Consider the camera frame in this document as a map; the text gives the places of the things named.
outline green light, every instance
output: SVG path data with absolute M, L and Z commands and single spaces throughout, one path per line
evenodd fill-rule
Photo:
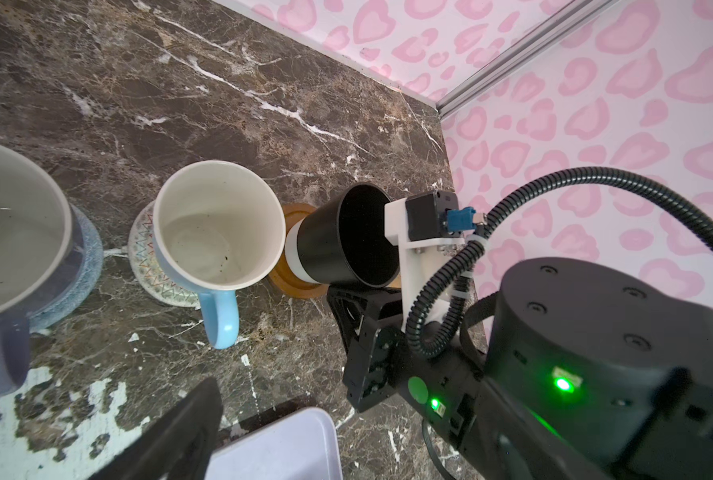
M 447 410 L 445 404 L 440 402 L 438 398 L 431 398 L 431 409 L 440 417 L 444 417 Z
M 573 384 L 562 377 L 559 377 L 558 379 L 554 380 L 554 385 L 556 385 L 556 388 L 562 390 L 563 392 L 572 392 L 573 390 L 575 390 Z

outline mug rim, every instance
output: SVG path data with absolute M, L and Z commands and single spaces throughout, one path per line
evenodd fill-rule
M 41 274 L 40 277 L 37 278 L 36 281 L 32 283 L 27 289 L 16 295 L 14 298 L 0 305 L 0 313 L 2 313 L 7 309 L 11 308 L 12 306 L 17 305 L 19 302 L 23 301 L 29 295 L 34 293 L 34 291 L 42 284 L 44 284 L 44 282 L 47 281 L 50 275 L 55 272 L 55 269 L 58 268 L 58 264 L 63 261 L 63 257 L 65 257 L 66 251 L 68 250 L 68 245 L 71 243 L 72 213 L 71 207 L 68 205 L 68 200 L 63 194 L 63 190 L 61 190 L 61 187 L 58 186 L 58 183 L 55 182 L 55 180 L 50 177 L 50 175 L 45 172 L 43 168 L 36 165 L 33 160 L 28 159 L 27 157 L 25 157 L 25 155 L 19 154 L 18 152 L 10 148 L 0 145 L 0 151 L 12 157 L 15 161 L 21 163 L 24 168 L 29 168 L 35 171 L 36 175 L 38 175 L 46 182 L 47 186 L 58 198 L 58 203 L 60 204 L 63 216 L 63 236 L 61 238 L 61 245 L 58 248 L 58 252 L 55 254 L 55 257 L 52 259 L 52 262 L 49 264 L 44 273 Z
M 184 270 L 179 264 L 177 264 L 175 262 L 175 260 L 170 255 L 169 248 L 164 244 L 163 241 L 159 240 L 159 239 L 164 238 L 161 233 L 161 222 L 159 221 L 159 216 L 161 213 L 161 198 L 164 197 L 165 192 L 172 186 L 175 178 L 179 177 L 185 171 L 193 170 L 195 168 L 199 168 L 201 166 L 205 166 L 208 164 L 222 165 L 222 166 L 225 166 L 228 168 L 235 168 L 235 169 L 243 170 L 243 171 L 247 172 L 248 174 L 257 178 L 260 181 L 260 183 L 263 185 L 264 191 L 267 192 L 271 197 L 274 197 L 274 200 L 275 200 L 276 212 L 277 212 L 276 224 L 280 227 L 280 232 L 281 232 L 280 242 L 279 242 L 279 245 L 276 246 L 276 254 L 274 255 L 275 260 L 273 262 L 270 262 L 270 264 L 265 269 L 263 269 L 263 271 L 260 274 L 256 275 L 255 277 L 253 277 L 249 280 L 246 280 L 245 282 L 242 282 L 242 283 L 232 283 L 230 285 L 221 284 L 221 283 L 211 283 L 211 282 L 199 279 L 196 276 L 189 274 L 189 272 Z M 193 164 L 186 165 L 185 167 L 179 169 L 174 174 L 172 174 L 170 176 L 170 178 L 168 178 L 167 181 L 164 182 L 164 185 L 162 185 L 162 187 L 159 189 L 157 198 L 154 201 L 153 224 L 154 224 L 154 241 L 159 246 L 159 253 L 167 261 L 167 263 L 169 264 L 169 267 L 172 268 L 173 270 L 175 270 L 179 275 L 183 276 L 187 281 L 194 283 L 195 285 L 198 285 L 198 286 L 205 288 L 207 290 L 220 290 L 220 291 L 239 290 L 239 289 L 248 287 L 250 285 L 253 285 L 254 283 L 257 283 L 258 281 L 262 280 L 266 275 L 269 274 L 269 272 L 271 272 L 274 269 L 274 266 L 276 265 L 276 263 L 279 261 L 280 257 L 282 256 L 282 251 L 284 250 L 284 242 L 286 239 L 284 212 L 282 211 L 282 204 L 280 203 L 279 198 L 276 196 L 275 192 L 266 183 L 266 181 L 263 178 L 261 178 L 258 174 L 256 174 L 253 170 L 250 170 L 249 168 L 243 167 L 243 166 L 236 164 L 234 162 L 229 162 L 229 161 L 225 161 L 225 160 L 196 161 Z

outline blue coaster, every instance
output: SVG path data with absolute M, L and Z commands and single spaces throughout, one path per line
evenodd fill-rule
M 42 312 L 29 319 L 29 330 L 36 332 L 44 330 L 76 310 L 87 295 L 95 288 L 103 267 L 103 244 L 101 236 L 89 218 L 76 206 L 71 206 L 74 215 L 82 229 L 84 241 L 84 258 L 79 267 L 79 274 L 74 284 L 60 297 L 55 299 Z

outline wooden coaster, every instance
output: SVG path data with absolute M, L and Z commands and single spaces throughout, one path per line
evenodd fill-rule
M 308 204 L 283 205 L 282 211 L 284 212 L 286 232 L 289 233 L 295 224 L 309 216 L 314 210 L 316 210 L 316 208 Z M 276 288 L 282 290 L 285 295 L 292 296 L 293 298 L 314 298 L 327 293 L 328 285 L 304 282 L 295 276 L 293 271 L 290 270 L 290 265 L 287 264 L 284 251 L 274 266 L 274 269 L 268 274 L 268 277 L 271 279 L 271 283 L 275 284 Z

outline white cup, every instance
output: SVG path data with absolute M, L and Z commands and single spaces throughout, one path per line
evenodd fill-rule
M 164 183 L 153 223 L 159 264 L 175 283 L 198 293 L 210 344 L 234 345 L 234 292 L 271 272 L 284 249 L 284 213 L 274 191 L 240 165 L 197 162 Z

